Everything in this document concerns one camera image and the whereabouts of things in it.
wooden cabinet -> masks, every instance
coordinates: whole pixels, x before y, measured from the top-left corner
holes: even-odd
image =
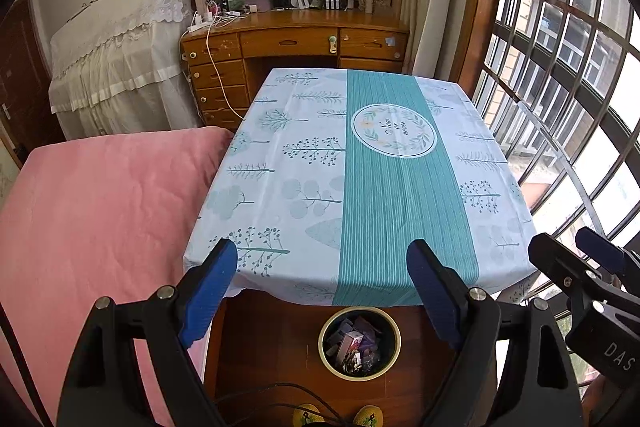
[[[215,62],[240,58],[242,56],[237,33],[210,35],[209,50],[207,50],[206,35],[201,39],[185,41],[183,43],[183,49],[185,60],[187,60],[190,66],[210,64],[209,51],[211,51],[211,58],[213,58]]]
[[[406,34],[366,30],[340,29],[340,56],[400,60],[404,58]]]
[[[340,58],[342,70],[384,71],[385,73],[402,73],[402,62],[393,60],[375,60],[373,58]]]
[[[335,51],[330,38],[334,37]],[[337,55],[338,28],[274,28],[243,32],[242,56]]]
[[[240,115],[246,115],[246,108],[238,108],[235,111]],[[218,109],[214,111],[203,111],[202,117],[206,125],[215,125],[225,129],[237,130],[240,125],[240,118],[230,109]]]
[[[194,96],[206,125],[237,130],[242,120],[230,107],[244,116],[272,68],[399,73],[406,31],[397,20],[375,14],[287,10],[252,14],[212,30],[213,64],[206,39],[203,29],[181,42]]]
[[[196,89],[196,98],[198,99],[201,110],[227,108],[227,100],[231,107],[249,107],[249,96],[246,92],[246,86],[228,86],[225,87],[224,92],[221,87]]]
[[[220,87],[220,80],[223,86],[244,86],[244,67],[242,60],[228,60],[217,62],[215,67],[207,58],[207,64],[190,67],[191,81],[193,87],[202,89],[204,87]]]

black cable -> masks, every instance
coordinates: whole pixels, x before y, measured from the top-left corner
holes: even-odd
[[[214,404],[217,404],[221,401],[224,400],[228,400],[231,398],[235,398],[236,396],[242,396],[243,394],[249,394],[249,393],[263,393],[264,391],[268,391],[269,389],[274,389],[276,387],[295,387],[296,389],[299,389],[300,391],[304,391],[305,393],[311,395],[313,398],[315,398],[316,400],[318,400],[318,402],[320,402],[331,414],[334,415],[334,418],[332,418],[332,421],[335,421],[337,423],[340,423],[341,425],[347,427],[347,422],[345,422],[344,418],[342,418],[342,416],[340,416],[340,414],[333,408],[331,407],[327,402],[325,402],[322,398],[320,398],[316,393],[314,393],[313,391],[307,389],[306,387],[302,386],[302,385],[298,385],[296,383],[290,383],[290,382],[276,382],[276,383],[272,383],[270,385],[264,385],[261,387],[254,387],[252,389],[245,389],[244,391],[237,391],[236,393],[228,393],[225,394],[215,400],[213,400],[212,402]]]
[[[236,420],[233,423],[230,423],[228,425],[228,427],[236,427],[236,425],[248,420],[249,418],[255,416],[256,414],[265,411],[267,409],[271,409],[272,407],[289,407],[290,409],[299,409],[301,411],[306,411],[309,412],[311,414],[315,414],[318,416],[321,416],[323,420],[330,420],[330,421],[338,421],[337,419],[333,419],[333,418],[325,418],[324,416],[322,416],[322,413],[319,413],[317,411],[312,411],[311,409],[305,409],[304,407],[300,407],[299,405],[293,405],[290,403],[270,403],[268,405],[265,405],[264,407],[259,407],[258,409],[254,409],[253,411],[251,411],[247,416],[242,417],[239,420]]]
[[[11,327],[9,318],[6,316],[6,313],[4,313],[2,303],[0,303],[0,329],[6,337],[7,344],[9,344],[9,348],[11,349],[11,354],[14,356],[15,365],[18,366],[18,371],[20,371],[20,376],[22,377],[24,386],[27,389],[27,393],[29,393],[29,398],[31,398],[33,407],[38,413],[42,425],[44,425],[44,427],[53,427],[53,423],[47,414],[47,410],[44,409],[44,405],[42,404],[42,400],[40,399],[40,395],[36,389],[36,384],[34,383],[33,378],[31,378],[29,366],[27,365],[27,361],[24,359],[24,354],[20,349],[18,339],[15,337],[14,328]]]

bottle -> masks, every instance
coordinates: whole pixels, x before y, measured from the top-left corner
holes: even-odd
[[[373,13],[373,0],[365,0],[364,13]]]

door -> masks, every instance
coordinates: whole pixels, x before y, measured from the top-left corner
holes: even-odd
[[[36,147],[65,140],[51,114],[50,82],[30,0],[17,0],[0,23],[0,114],[22,162]]]

yellow shoe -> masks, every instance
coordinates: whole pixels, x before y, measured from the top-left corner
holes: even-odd
[[[362,427],[382,427],[382,411],[375,405],[366,405],[353,419],[354,425]]]
[[[320,412],[318,407],[312,403],[303,403],[300,407]],[[293,427],[302,427],[303,425],[309,425],[310,423],[322,423],[323,421],[324,418],[319,414],[311,414],[310,412],[301,411],[300,409],[293,410]]]

